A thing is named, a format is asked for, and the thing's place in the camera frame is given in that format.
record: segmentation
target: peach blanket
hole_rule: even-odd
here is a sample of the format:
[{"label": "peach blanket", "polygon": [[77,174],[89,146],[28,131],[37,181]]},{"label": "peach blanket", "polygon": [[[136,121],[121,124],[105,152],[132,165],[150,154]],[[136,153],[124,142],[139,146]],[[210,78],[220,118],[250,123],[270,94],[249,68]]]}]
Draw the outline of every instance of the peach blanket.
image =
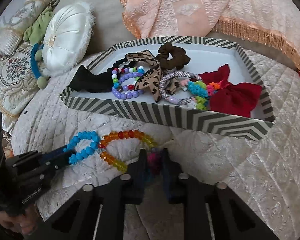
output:
[{"label": "peach blanket", "polygon": [[291,0],[120,0],[137,38],[206,36],[211,30],[282,51],[300,70],[300,11]]}]

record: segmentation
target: gray braided bracelet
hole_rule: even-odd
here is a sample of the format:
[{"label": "gray braided bracelet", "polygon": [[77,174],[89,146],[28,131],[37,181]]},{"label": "gray braided bracelet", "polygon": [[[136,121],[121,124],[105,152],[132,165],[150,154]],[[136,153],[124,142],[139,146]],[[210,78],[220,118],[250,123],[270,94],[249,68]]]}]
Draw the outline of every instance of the gray braided bracelet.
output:
[{"label": "gray braided bracelet", "polygon": [[176,105],[187,105],[188,103],[190,103],[192,101],[193,97],[189,97],[189,98],[185,98],[185,99],[177,99],[175,97],[171,97],[169,96],[166,91],[165,91],[165,87],[166,87],[166,83],[168,82],[168,80],[170,80],[171,78],[174,77],[188,77],[188,78],[195,78],[198,81],[202,81],[201,77],[190,73],[190,72],[185,72],[185,71],[175,71],[172,73],[169,73],[168,75],[164,76],[159,83],[159,92],[161,94],[161,96],[167,100],[168,102],[172,103],[172,104],[176,104]]}]

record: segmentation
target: satin pillow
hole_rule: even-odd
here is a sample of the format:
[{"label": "satin pillow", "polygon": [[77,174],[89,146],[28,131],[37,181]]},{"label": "satin pillow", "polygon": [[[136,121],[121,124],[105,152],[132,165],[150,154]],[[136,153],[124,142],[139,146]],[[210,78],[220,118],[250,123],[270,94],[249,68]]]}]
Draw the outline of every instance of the satin pillow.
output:
[{"label": "satin pillow", "polygon": [[85,2],[67,5],[55,14],[43,40],[42,58],[46,75],[65,73],[82,60],[92,25],[90,5]]}]

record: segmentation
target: quilted bedspread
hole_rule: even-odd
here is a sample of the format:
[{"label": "quilted bedspread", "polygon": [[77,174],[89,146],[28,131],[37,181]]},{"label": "quilted bedspread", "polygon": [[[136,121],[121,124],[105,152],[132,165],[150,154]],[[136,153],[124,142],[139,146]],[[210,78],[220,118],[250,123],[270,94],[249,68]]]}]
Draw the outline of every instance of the quilted bedspread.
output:
[{"label": "quilted bedspread", "polygon": [[[112,130],[139,129],[150,134],[171,159],[200,181],[226,182],[271,228],[280,240],[300,236],[300,78],[296,72],[263,55],[246,50],[273,102],[276,124],[260,141],[183,130],[68,109],[58,94],[76,69],[51,78],[24,109],[12,137],[14,153],[50,151],[83,130],[99,135]],[[96,55],[85,59],[87,65]],[[77,148],[88,144],[82,141]],[[129,163],[142,147],[137,139],[114,141],[108,151]],[[59,174],[49,192],[37,202],[46,220],[82,185],[108,183],[119,172],[90,156]],[[164,204],[160,179],[146,189],[144,203],[128,206],[124,239],[182,239],[181,206]]]}]

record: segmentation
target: metal screw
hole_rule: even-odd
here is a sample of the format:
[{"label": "metal screw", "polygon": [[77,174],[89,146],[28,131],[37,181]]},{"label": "metal screw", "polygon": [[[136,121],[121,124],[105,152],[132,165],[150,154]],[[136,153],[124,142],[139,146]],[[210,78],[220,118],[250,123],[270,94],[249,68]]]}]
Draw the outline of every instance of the metal screw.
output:
[{"label": "metal screw", "polygon": [[217,186],[218,189],[226,189],[228,185],[221,181],[221,182],[218,182],[216,184],[216,186]]},{"label": "metal screw", "polygon": [[131,179],[131,176],[129,174],[125,173],[120,176],[120,179],[121,180],[129,180],[129,179]]},{"label": "metal screw", "polygon": [[180,173],[178,175],[179,179],[189,179],[189,174],[188,173]]},{"label": "metal screw", "polygon": [[89,191],[92,191],[93,190],[93,185],[91,184],[86,184],[82,187],[82,190],[85,191],[85,192],[89,192]]}]

